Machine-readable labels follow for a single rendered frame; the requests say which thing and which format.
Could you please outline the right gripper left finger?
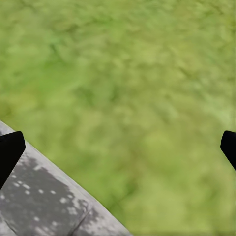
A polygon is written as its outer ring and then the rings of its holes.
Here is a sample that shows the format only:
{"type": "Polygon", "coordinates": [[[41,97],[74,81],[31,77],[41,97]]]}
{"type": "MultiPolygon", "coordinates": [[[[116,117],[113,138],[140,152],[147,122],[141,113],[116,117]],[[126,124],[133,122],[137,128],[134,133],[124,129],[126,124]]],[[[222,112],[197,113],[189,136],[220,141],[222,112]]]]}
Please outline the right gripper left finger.
{"type": "Polygon", "coordinates": [[[0,190],[25,151],[22,131],[0,136],[0,190]]]}

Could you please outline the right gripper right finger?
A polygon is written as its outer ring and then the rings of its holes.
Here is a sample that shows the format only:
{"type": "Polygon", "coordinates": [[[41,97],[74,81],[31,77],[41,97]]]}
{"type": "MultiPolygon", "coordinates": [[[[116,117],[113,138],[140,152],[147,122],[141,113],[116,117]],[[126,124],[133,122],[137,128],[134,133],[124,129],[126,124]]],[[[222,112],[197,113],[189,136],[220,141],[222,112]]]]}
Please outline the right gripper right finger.
{"type": "Polygon", "coordinates": [[[225,131],[220,147],[236,170],[236,133],[225,131]]]}

